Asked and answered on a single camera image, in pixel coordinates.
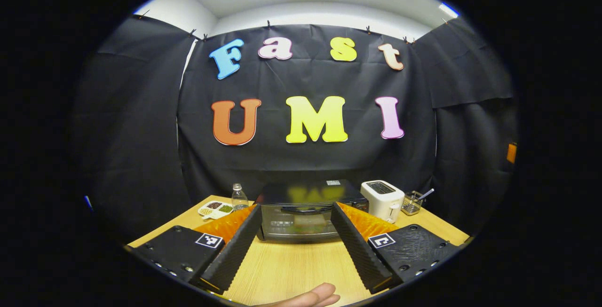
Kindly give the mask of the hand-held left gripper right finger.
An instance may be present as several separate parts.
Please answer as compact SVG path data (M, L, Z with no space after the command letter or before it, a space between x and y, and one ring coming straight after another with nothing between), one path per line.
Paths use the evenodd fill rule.
M400 228L340 202L331 222L372 294L415 281L461 250L419 224Z

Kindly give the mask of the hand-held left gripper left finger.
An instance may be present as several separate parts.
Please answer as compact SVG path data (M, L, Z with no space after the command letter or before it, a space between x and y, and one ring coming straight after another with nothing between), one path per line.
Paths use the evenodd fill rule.
M252 205L197 228L174 225L127 249L179 281L223 294L245 259L261 220L260 206Z

